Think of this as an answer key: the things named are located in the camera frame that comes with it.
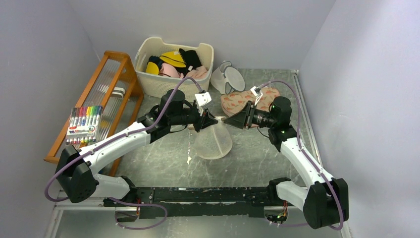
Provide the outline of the white mesh laundry bag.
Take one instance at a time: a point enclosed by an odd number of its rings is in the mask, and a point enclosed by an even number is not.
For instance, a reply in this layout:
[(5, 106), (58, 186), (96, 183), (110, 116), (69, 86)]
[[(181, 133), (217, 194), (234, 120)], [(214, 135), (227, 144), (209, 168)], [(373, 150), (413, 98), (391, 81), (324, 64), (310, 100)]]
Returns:
[(217, 124), (211, 125), (199, 132), (194, 131), (192, 124), (187, 128), (192, 132), (194, 142), (192, 151), (195, 157), (205, 160), (216, 160), (225, 157), (233, 147), (231, 135), (224, 124), (225, 116), (215, 117)]

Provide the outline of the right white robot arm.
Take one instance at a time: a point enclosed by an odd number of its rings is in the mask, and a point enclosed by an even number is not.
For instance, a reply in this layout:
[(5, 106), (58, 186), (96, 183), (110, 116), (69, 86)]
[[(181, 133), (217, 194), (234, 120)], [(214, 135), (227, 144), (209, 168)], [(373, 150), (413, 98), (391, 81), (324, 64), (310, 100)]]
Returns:
[(288, 178), (270, 181), (267, 199), (272, 205), (283, 201), (303, 212), (307, 224), (313, 229), (330, 227), (340, 230), (348, 220), (348, 185), (335, 178), (306, 151), (299, 129), (291, 123), (292, 108), (289, 99), (274, 98), (268, 111), (257, 109), (251, 101), (238, 113), (225, 119), (225, 123), (239, 129), (255, 124), (268, 129), (270, 143), (285, 156), (305, 183), (301, 187)]

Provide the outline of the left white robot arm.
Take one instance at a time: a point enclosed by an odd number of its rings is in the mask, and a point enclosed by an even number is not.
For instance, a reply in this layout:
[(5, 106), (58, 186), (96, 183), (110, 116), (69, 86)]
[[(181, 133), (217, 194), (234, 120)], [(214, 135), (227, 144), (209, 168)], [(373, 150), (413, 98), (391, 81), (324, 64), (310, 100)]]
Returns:
[(207, 109), (209, 92), (195, 95), (192, 103), (180, 90), (168, 90), (160, 104), (153, 106), (125, 130), (100, 142), (76, 149), (66, 146), (56, 168), (57, 181), (72, 203), (89, 197), (112, 197), (124, 206), (137, 200), (134, 184), (126, 177), (110, 177), (99, 172), (106, 165), (132, 150), (171, 134), (171, 127), (192, 125), (196, 132), (218, 121)]

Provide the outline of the pink floral laundry bag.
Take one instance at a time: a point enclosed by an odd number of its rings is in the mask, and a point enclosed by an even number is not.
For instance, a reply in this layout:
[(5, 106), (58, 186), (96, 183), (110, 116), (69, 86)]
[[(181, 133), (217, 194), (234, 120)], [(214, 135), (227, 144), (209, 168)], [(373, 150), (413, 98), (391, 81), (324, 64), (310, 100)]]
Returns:
[[(274, 98), (280, 96), (280, 92), (275, 88), (265, 87), (262, 89), (262, 93), (263, 95), (257, 104), (257, 109), (268, 112), (269, 106)], [(248, 90), (222, 95), (220, 99), (223, 112), (230, 117), (240, 112), (248, 101), (254, 103), (256, 97), (250, 90)]]

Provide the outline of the white blue-trimmed mesh bag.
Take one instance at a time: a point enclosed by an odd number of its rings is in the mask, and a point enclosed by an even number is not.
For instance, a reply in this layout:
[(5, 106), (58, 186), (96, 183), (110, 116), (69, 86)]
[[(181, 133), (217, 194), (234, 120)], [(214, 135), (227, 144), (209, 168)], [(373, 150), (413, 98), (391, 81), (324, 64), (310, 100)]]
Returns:
[(243, 92), (246, 87), (245, 80), (231, 61), (223, 61), (210, 77), (211, 85), (220, 94), (230, 94), (232, 92)]

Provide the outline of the cream plastic laundry basket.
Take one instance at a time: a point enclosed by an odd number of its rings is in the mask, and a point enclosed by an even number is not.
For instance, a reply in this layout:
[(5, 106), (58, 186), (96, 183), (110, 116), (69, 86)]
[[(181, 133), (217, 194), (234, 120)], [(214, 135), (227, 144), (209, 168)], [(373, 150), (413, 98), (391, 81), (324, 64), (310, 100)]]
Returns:
[(204, 75), (204, 78), (198, 79), (197, 82), (202, 89), (206, 91), (208, 90), (214, 61), (214, 49), (210, 44), (199, 43), (198, 46), (193, 47), (166, 43), (160, 37), (149, 37), (144, 40), (138, 49), (134, 62), (134, 69), (137, 74), (138, 81), (143, 87), (145, 94), (153, 97), (161, 97), (166, 94), (169, 89), (173, 89), (181, 81), (180, 78), (146, 73), (149, 57), (158, 57), (163, 53), (178, 51), (179, 49), (183, 49), (185, 51), (193, 50), (197, 53), (202, 66), (208, 70)]

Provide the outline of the black garment in basket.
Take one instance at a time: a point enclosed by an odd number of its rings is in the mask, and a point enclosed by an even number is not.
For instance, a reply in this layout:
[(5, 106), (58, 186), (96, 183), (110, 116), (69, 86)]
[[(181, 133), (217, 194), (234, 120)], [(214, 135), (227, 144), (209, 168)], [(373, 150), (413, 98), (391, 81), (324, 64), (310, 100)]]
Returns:
[(200, 58), (195, 50), (179, 49), (179, 52), (185, 62), (187, 71), (191, 71), (202, 66)]

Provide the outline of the pink garment in basket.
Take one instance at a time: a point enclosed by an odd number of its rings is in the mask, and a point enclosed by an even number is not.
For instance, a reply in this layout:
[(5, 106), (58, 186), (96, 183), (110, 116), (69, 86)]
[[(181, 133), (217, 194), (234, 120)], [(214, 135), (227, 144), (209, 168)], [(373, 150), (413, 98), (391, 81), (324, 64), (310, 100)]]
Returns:
[(185, 78), (191, 77), (193, 79), (204, 79), (208, 70), (204, 66), (199, 66), (195, 69), (177, 68), (170, 64), (163, 63), (158, 73), (159, 76), (172, 77), (172, 78)]

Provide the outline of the yellow garment in basket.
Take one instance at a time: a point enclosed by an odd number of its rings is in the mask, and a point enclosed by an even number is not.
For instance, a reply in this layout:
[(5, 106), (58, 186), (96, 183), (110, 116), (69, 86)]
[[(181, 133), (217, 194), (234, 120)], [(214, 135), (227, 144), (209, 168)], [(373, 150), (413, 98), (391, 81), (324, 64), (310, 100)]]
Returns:
[(177, 68), (186, 68), (185, 62), (179, 51), (171, 51), (160, 56), (150, 56), (146, 65), (145, 73), (158, 75), (163, 63), (170, 64)]

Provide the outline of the wooden rack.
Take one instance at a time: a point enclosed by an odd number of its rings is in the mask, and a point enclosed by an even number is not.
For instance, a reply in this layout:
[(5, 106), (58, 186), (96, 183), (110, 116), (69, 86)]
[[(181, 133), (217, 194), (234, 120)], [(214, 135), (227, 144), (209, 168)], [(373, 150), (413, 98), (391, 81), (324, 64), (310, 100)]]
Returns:
[[(142, 86), (138, 82), (137, 75), (131, 58), (127, 53), (117, 51), (105, 51), (99, 65), (95, 69), (87, 86), (73, 107), (102, 106), (103, 111), (100, 120), (100, 128), (96, 142), (76, 144), (75, 148), (80, 149), (99, 143), (114, 135), (120, 123), (125, 108), (131, 101), (134, 101), (134, 108), (128, 124), (132, 124), (139, 112), (140, 105), (144, 98)], [(61, 151), (65, 146), (69, 117), (44, 157), (44, 161), (57, 164)]]

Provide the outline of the coloured marker pen pack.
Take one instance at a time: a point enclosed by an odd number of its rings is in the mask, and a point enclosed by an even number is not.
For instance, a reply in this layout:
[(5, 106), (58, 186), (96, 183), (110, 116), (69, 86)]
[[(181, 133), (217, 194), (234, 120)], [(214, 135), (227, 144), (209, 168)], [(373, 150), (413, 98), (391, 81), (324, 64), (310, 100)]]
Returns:
[(96, 142), (99, 138), (102, 106), (75, 107), (71, 110), (65, 144)]

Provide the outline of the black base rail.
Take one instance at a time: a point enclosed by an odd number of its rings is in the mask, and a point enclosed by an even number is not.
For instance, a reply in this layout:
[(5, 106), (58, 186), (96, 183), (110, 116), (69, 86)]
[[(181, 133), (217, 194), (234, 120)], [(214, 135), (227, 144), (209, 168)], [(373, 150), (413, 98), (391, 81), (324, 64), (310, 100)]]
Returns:
[(168, 217), (235, 216), (263, 218), (269, 208), (281, 209), (284, 201), (275, 198), (267, 187), (138, 187), (122, 203), (109, 198), (104, 207), (128, 211), (139, 219)]

